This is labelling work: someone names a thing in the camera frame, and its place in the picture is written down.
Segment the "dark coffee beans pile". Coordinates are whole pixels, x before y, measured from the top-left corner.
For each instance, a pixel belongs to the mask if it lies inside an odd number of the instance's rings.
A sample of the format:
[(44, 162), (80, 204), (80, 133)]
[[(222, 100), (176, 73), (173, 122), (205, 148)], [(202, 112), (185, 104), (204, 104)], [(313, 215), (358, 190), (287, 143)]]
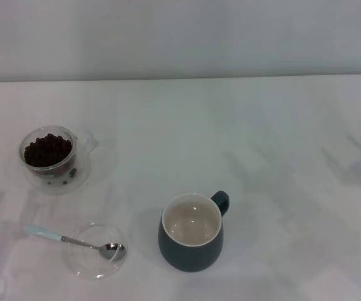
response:
[(37, 138), (24, 150), (24, 161), (33, 167), (49, 167), (64, 160), (71, 152), (73, 144), (62, 136), (48, 134)]

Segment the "dark grey mug white inside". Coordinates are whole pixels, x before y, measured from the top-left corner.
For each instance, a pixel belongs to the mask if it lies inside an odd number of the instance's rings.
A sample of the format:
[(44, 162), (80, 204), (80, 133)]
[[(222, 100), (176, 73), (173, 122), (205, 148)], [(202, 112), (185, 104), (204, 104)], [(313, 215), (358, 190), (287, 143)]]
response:
[(166, 262), (183, 272), (210, 267), (222, 251), (222, 217), (229, 205), (224, 191), (210, 198), (197, 193), (174, 198), (164, 208), (158, 230), (159, 250)]

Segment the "clear glass saucer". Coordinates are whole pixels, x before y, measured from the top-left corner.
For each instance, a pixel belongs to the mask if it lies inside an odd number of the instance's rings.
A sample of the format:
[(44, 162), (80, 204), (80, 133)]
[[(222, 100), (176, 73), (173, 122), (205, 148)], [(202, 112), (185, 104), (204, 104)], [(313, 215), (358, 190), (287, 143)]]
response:
[[(63, 162), (50, 167), (36, 168), (21, 164), (26, 180), (36, 190), (47, 195), (68, 194), (78, 189), (88, 178), (91, 171), (90, 156), (78, 149)], [(69, 172), (76, 168), (74, 177)]]

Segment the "metal spoon with blue handle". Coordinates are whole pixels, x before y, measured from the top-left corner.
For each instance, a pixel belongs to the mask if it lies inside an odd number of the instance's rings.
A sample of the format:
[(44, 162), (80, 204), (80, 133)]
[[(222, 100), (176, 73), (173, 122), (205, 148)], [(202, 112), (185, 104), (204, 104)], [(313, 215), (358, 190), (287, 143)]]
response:
[(65, 235), (60, 235), (46, 228), (36, 226), (34, 224), (26, 224), (23, 227), (23, 231), (31, 236), (37, 236), (48, 240), (60, 241), (65, 243), (71, 243), (78, 246), (84, 246), (86, 248), (96, 250), (100, 256), (108, 261), (119, 261), (126, 255), (126, 248), (123, 244), (108, 243), (102, 246), (95, 246), (84, 241), (76, 240)]

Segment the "small clear glass dish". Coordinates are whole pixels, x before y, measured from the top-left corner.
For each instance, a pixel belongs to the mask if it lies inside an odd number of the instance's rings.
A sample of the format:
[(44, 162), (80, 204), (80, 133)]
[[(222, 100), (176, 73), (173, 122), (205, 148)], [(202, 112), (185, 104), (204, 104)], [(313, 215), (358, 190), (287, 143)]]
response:
[(62, 256), (70, 272), (87, 280), (99, 280), (114, 274), (124, 263), (128, 246), (125, 236), (112, 223), (90, 222), (77, 226), (69, 237), (102, 246), (113, 243), (114, 256), (105, 259), (98, 251), (85, 246), (65, 243)]

